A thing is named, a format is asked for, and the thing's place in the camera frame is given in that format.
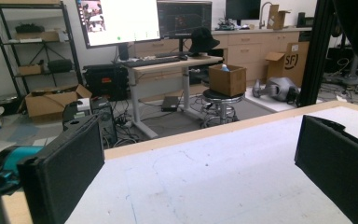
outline desk leg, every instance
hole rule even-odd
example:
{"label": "desk leg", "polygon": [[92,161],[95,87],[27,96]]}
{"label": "desk leg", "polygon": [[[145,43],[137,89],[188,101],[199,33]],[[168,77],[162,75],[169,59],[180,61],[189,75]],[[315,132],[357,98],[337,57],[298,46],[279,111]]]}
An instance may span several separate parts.
{"label": "desk leg", "polygon": [[190,74],[188,73],[188,68],[182,68],[182,74],[184,103],[183,105],[179,105],[179,107],[185,112],[188,112],[200,119],[204,119],[204,117],[199,111],[190,108]]}
{"label": "desk leg", "polygon": [[132,100],[132,115],[133,115],[133,124],[145,133],[149,138],[156,138],[158,134],[153,132],[149,127],[147,127],[143,122],[141,122],[141,116],[139,113],[139,104],[138,104],[138,91],[136,87],[135,72],[128,68],[129,72],[129,85],[131,90],[131,100]]}

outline bottle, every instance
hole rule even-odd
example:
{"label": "bottle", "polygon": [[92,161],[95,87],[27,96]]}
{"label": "bottle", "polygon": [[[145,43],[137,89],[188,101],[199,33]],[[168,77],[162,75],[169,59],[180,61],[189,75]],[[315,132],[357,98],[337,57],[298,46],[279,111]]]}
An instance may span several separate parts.
{"label": "bottle", "polygon": [[222,64],[222,71],[229,72],[227,65]]}

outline white wall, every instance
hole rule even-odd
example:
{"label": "white wall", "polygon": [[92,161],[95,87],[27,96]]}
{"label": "white wall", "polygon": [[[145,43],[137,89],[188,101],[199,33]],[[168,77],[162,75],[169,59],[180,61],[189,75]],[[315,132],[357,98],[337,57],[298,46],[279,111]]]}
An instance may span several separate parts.
{"label": "white wall", "polygon": [[[74,33],[74,40],[76,43],[76,50],[78,60],[80,62],[80,67],[89,64],[101,64],[101,63],[110,63],[114,57],[116,56],[116,47],[107,47],[102,49],[86,49],[83,35],[80,29],[80,23],[77,18],[76,5],[74,0],[63,0],[63,2],[67,5],[70,21]],[[217,23],[224,16],[224,11],[226,7],[225,0],[212,0],[213,2],[213,28],[217,26]],[[262,5],[267,2],[266,0],[262,0]],[[271,1],[273,4],[279,4],[280,9],[282,10],[291,10],[290,14],[286,15],[285,25],[296,25],[298,12],[305,12],[307,17],[311,17],[314,14],[314,10],[316,7],[317,0],[275,0]],[[269,7],[266,7],[264,10],[263,20],[267,20],[269,13]],[[37,14],[26,15],[16,14],[16,17],[20,19],[25,19],[26,17],[38,17]],[[258,24],[258,21],[243,21],[242,23],[248,24]],[[51,21],[52,26],[56,25],[54,21]],[[38,85],[46,85],[46,83],[51,84],[50,77],[32,77],[28,78],[29,86],[32,89]],[[18,79],[18,82],[21,86],[21,91],[24,93],[24,89],[21,85],[21,80]],[[9,72],[7,70],[7,66],[0,49],[0,96],[15,93],[15,89],[13,86],[12,79],[10,78]]]}

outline monitor screen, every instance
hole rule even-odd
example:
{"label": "monitor screen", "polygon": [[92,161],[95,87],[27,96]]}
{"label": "monitor screen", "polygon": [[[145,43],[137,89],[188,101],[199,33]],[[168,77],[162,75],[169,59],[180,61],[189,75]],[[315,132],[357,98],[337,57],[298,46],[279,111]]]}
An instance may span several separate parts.
{"label": "monitor screen", "polygon": [[76,0],[87,48],[160,39],[156,0]]}
{"label": "monitor screen", "polygon": [[261,0],[226,0],[226,19],[258,20]]}
{"label": "monitor screen", "polygon": [[157,1],[162,38],[190,37],[194,29],[212,26],[212,2]]}

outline cardboard box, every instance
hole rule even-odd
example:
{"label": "cardboard box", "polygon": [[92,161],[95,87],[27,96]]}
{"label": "cardboard box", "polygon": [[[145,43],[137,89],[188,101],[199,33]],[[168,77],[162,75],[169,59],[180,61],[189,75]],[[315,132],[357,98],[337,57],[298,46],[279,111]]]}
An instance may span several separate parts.
{"label": "cardboard box", "polygon": [[0,4],[59,4],[61,0],[0,0]]}
{"label": "cardboard box", "polygon": [[228,96],[246,91],[246,68],[227,65],[229,72],[222,71],[222,64],[209,67],[209,88]]}
{"label": "cardboard box", "polygon": [[19,73],[22,76],[42,74],[43,70],[43,65],[39,64],[28,64],[24,66],[19,66]]}
{"label": "cardboard box", "polygon": [[62,119],[66,105],[80,98],[90,98],[91,95],[82,85],[44,88],[25,96],[25,103],[33,122],[46,122]]}
{"label": "cardboard box", "polygon": [[271,77],[289,77],[301,87],[309,42],[287,44],[286,52],[270,52],[266,56],[268,62],[267,79]]}
{"label": "cardboard box", "polygon": [[268,24],[267,29],[281,30],[284,26],[284,18],[286,13],[290,11],[282,10],[279,11],[279,5],[271,5],[269,7]]}
{"label": "cardboard box", "polygon": [[16,34],[16,39],[37,39],[41,38],[44,41],[60,41],[60,37],[56,31],[46,31],[40,33],[20,33]]}

